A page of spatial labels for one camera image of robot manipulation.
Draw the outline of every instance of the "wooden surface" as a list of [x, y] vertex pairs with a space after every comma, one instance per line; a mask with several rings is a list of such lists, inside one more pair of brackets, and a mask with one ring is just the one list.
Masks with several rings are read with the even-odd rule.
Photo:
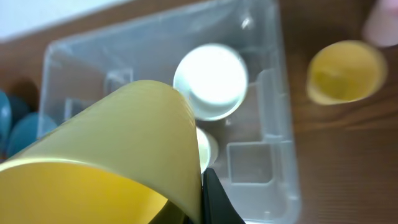
[[[2, 44], [0, 88], [37, 105], [49, 42], [193, 1], [137, 0]], [[309, 60], [329, 44], [360, 39], [372, 3], [280, 0], [302, 188], [300, 224], [398, 222], [398, 47], [382, 50], [389, 78], [368, 99], [318, 106], [305, 93]]]

